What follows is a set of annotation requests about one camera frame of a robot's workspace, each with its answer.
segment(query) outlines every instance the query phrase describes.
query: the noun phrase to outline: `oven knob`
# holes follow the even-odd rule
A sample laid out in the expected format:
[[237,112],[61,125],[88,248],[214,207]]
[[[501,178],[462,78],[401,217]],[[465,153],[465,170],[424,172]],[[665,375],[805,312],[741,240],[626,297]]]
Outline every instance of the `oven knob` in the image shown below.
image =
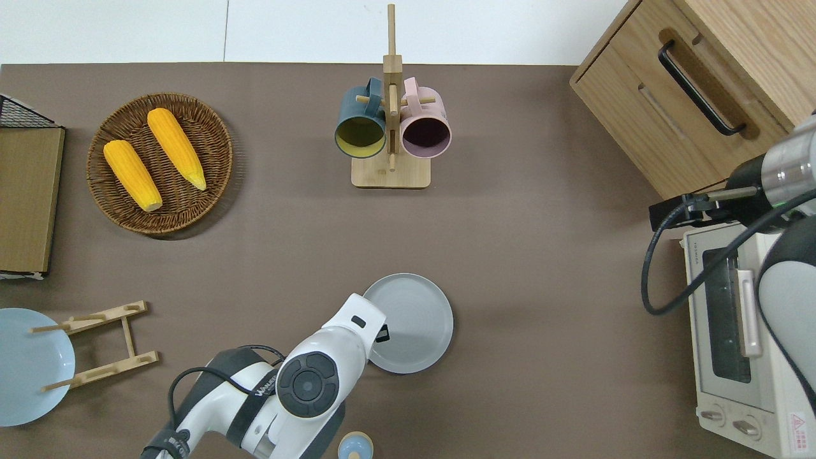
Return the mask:
[[700,407],[697,407],[697,416],[701,417],[702,419],[713,421],[720,427],[725,425],[725,413],[723,412],[722,407],[716,403],[711,409],[708,410],[702,410]]
[[722,414],[716,411],[701,411],[700,416],[712,421],[722,421]]
[[760,430],[759,422],[753,416],[747,416],[747,419],[734,421],[733,426],[736,430],[744,433],[754,440],[762,438],[762,430]]

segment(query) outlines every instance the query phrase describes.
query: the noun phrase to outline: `round woven tray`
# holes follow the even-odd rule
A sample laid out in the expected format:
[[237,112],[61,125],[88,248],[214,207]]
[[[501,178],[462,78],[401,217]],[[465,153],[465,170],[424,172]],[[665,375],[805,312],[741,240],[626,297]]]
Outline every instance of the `round woven tray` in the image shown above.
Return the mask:
[[[170,110],[193,144],[207,188],[197,189],[176,171],[148,127],[148,111]],[[125,191],[104,159],[111,140],[127,140],[147,167],[162,196],[162,206],[143,211]],[[114,223],[142,234],[168,234],[195,223],[218,202],[233,169],[233,141],[218,114],[184,94],[148,94],[124,104],[104,120],[88,151],[87,180],[96,205]]]

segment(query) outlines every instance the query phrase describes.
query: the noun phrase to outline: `oven window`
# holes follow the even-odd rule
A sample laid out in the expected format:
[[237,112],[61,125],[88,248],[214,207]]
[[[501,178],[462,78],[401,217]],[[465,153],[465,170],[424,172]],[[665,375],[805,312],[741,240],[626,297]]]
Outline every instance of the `oven window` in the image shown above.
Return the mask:
[[[703,268],[723,249],[703,252]],[[751,382],[751,362],[739,351],[739,325],[735,286],[730,272],[737,267],[737,254],[725,259],[712,276],[706,279],[708,336],[711,340],[714,374],[736,382]]]

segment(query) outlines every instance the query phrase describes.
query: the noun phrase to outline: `black handle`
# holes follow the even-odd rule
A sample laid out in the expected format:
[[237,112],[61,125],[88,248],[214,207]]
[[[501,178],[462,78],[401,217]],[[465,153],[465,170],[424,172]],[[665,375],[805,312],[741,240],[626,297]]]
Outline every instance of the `black handle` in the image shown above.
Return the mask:
[[694,87],[694,84],[689,81],[689,79],[680,71],[680,68],[674,63],[671,57],[668,55],[668,50],[674,46],[674,40],[669,40],[662,48],[660,48],[660,52],[658,53],[658,60],[660,64],[663,64],[663,67],[666,69],[668,74],[674,78],[674,81],[677,82],[677,85],[685,92],[685,94],[697,105],[697,108],[703,112],[706,119],[714,126],[717,131],[722,134],[723,136],[733,136],[738,132],[745,129],[745,123],[740,124],[737,127],[731,127],[725,124],[725,121],[720,118],[720,115],[717,114],[716,111],[711,107],[711,104],[708,103],[707,100],[700,94],[700,91]]

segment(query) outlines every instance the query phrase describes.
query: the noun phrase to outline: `yellow corn cob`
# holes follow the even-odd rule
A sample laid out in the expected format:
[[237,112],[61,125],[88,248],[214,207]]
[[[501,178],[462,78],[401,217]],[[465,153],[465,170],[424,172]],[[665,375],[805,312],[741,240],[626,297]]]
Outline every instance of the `yellow corn cob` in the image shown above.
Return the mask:
[[162,206],[162,196],[131,144],[125,140],[111,140],[103,151],[116,178],[142,210],[152,212]]
[[204,170],[198,161],[196,150],[193,149],[173,113],[168,109],[150,110],[148,126],[181,176],[196,188],[206,189]]

